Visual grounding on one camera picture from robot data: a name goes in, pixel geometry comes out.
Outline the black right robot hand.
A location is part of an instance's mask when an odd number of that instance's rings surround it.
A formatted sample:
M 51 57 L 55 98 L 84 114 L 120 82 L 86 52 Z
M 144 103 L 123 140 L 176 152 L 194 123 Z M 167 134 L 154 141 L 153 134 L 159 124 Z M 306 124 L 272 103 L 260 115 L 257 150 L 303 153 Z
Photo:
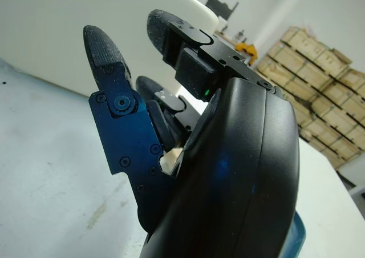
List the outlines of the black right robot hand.
M 100 28 L 83 29 L 98 91 L 89 98 L 109 169 L 128 176 L 147 237 L 141 257 L 297 257 L 295 113 L 243 57 L 153 10 L 147 34 L 202 114 L 146 76 L 135 83 Z

